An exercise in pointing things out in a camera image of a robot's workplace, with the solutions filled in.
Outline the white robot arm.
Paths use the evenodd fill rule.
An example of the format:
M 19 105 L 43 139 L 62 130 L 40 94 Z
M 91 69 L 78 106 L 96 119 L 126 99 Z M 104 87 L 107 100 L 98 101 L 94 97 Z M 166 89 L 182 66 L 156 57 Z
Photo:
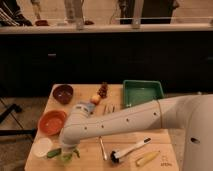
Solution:
M 213 171 L 213 94 L 153 100 L 95 117 L 78 103 L 70 110 L 59 143 L 71 150 L 83 139 L 160 128 L 186 131 L 182 171 Z

